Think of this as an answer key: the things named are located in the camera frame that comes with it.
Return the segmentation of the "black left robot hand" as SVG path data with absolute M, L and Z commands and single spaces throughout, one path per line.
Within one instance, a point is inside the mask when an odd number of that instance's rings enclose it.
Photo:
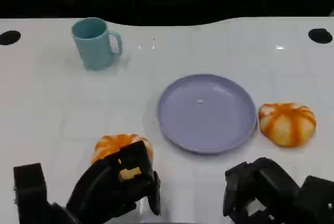
M 91 165 L 66 208 L 81 223 L 105 223 L 134 210 L 144 197 L 151 211 L 160 215 L 160 179 L 141 140 Z

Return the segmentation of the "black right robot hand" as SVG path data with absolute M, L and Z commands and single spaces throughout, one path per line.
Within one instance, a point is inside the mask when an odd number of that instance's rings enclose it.
M 292 223 L 300 187 L 275 161 L 242 162 L 225 180 L 223 215 L 234 223 Z

